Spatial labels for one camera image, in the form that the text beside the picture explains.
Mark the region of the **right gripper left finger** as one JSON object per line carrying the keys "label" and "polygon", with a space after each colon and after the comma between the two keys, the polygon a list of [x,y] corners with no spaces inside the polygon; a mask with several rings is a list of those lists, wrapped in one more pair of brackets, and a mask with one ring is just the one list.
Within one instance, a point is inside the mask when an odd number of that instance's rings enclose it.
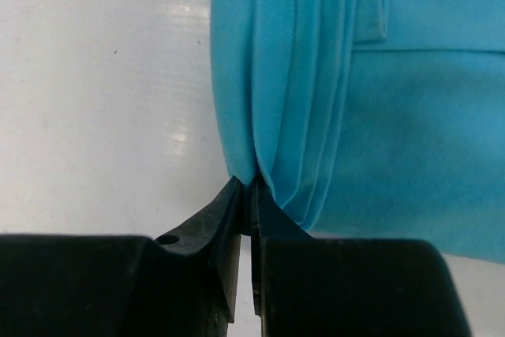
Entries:
{"label": "right gripper left finger", "polygon": [[224,336],[234,321],[241,183],[158,238],[3,234],[4,336]]}

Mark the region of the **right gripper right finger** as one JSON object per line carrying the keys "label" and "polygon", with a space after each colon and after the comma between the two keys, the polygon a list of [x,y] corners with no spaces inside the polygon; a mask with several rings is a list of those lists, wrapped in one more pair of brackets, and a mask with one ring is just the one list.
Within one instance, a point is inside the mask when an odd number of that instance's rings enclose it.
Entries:
{"label": "right gripper right finger", "polygon": [[262,179],[250,205],[252,290],[264,336],[469,336],[446,261],[411,239],[314,238]]}

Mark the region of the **teal t shirt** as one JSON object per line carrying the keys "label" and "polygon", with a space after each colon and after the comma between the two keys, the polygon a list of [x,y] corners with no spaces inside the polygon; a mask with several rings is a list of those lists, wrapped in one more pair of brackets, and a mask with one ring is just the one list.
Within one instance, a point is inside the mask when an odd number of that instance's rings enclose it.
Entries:
{"label": "teal t shirt", "polygon": [[504,261],[504,0],[211,0],[229,173],[300,227]]}

